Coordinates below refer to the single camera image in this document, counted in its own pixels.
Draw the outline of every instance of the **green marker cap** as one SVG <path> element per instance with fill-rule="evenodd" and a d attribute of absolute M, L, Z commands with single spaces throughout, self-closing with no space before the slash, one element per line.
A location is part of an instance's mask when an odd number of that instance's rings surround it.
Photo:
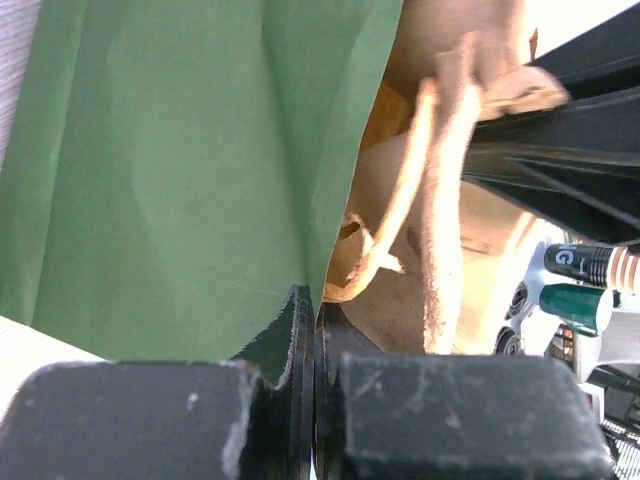
<path fill-rule="evenodd" d="M 613 314 L 613 291 L 568 283 L 545 285 L 540 309 L 562 318 L 575 333 L 597 337 Z"/>

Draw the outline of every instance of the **marker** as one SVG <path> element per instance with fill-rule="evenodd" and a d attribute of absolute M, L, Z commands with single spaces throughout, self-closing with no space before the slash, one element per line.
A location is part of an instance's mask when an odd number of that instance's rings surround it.
<path fill-rule="evenodd" d="M 551 273 L 631 294 L 640 291 L 639 262 L 626 247 L 560 243 L 549 245 L 544 254 Z"/>

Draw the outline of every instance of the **black marker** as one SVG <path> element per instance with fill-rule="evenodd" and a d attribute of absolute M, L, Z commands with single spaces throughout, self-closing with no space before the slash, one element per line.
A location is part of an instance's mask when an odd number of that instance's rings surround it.
<path fill-rule="evenodd" d="M 547 247 L 544 254 L 544 266 L 551 273 L 632 294 L 640 291 L 639 261 L 626 247 L 560 243 Z"/>

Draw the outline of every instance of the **black plastic part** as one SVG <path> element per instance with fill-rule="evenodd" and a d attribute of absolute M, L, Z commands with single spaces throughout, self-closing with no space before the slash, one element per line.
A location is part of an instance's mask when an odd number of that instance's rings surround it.
<path fill-rule="evenodd" d="M 296 287 L 241 352 L 272 374 L 280 369 L 277 385 L 242 359 L 41 369 L 0 426 L 0 478 L 306 480 L 313 331 L 309 289 Z M 267 362 L 272 348 L 288 352 L 280 367 Z"/>
<path fill-rule="evenodd" d="M 637 86 L 639 24 L 640 3 L 637 3 L 533 64 L 553 72 L 574 99 Z"/>
<path fill-rule="evenodd" d="M 573 101 L 478 125 L 463 178 L 585 240 L 640 253 L 640 6 L 535 64 Z"/>
<path fill-rule="evenodd" d="M 345 317 L 337 304 L 322 305 L 315 333 L 315 420 L 314 456 L 318 480 L 326 480 L 329 472 L 342 471 L 344 438 L 340 399 L 335 397 L 335 383 L 344 352 L 380 354 L 360 330 Z"/>
<path fill-rule="evenodd" d="M 602 479 L 613 464 L 584 393 L 553 359 L 345 354 L 355 479 Z"/>

